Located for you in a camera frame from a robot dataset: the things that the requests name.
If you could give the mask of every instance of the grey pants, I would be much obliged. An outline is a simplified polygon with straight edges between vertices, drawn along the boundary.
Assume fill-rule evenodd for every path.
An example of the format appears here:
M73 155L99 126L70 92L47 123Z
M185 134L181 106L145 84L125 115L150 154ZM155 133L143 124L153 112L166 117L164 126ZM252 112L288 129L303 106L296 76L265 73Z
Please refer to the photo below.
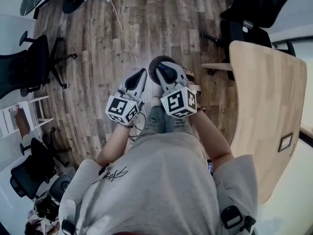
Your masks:
M153 134L171 132L186 132L193 135L188 118L171 117L160 106L155 106L151 109L146 124L136 140Z

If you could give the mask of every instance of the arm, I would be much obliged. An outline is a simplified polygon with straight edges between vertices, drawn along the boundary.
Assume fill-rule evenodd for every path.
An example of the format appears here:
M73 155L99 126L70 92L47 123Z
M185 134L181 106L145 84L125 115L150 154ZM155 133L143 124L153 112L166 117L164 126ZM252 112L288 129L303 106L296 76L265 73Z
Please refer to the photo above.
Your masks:
M104 167L122 157L130 131L120 125L115 128L96 160L100 166Z
M228 142L203 111L191 115L189 120L195 126L214 170L234 159Z

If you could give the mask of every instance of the wooden floor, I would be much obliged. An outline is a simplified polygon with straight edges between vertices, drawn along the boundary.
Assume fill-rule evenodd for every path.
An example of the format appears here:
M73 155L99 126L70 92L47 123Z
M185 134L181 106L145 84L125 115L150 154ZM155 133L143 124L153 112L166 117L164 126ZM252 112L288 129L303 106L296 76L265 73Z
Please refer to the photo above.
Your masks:
M44 131L55 126L59 146L71 146L70 159L79 164L96 157L105 145L115 126L105 115L108 97L138 67L110 3L89 0L65 15L63 1L51 0L40 9L35 36L45 34L50 48L57 37L64 37L57 54L77 53L78 58L59 66L66 90L50 75L50 84L36 96L49 95L44 112L55 119ZM209 77L201 68L201 63L221 62L224 52L199 38L201 31L220 36L219 14L226 8L225 0L112 1L140 67L148 68L155 57L167 55L192 70L202 86L207 115L231 142L237 122L236 87L226 72ZM147 113L155 89L148 78L143 95Z

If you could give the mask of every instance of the person's left arm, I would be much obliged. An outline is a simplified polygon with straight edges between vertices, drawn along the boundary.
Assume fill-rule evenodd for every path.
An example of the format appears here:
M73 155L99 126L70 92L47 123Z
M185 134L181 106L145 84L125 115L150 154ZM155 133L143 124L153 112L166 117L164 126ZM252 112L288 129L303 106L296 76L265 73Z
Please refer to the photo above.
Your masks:
M131 129L118 125L98 155L96 162L104 167L123 156Z

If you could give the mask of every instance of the strap buckle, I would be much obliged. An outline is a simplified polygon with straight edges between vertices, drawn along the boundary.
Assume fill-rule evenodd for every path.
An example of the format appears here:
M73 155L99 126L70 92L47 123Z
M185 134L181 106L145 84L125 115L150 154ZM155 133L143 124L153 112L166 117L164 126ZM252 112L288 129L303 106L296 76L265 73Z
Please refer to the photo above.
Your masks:
M222 211L221 218L226 229L231 229L236 225L239 225L243 217L236 206L229 206Z

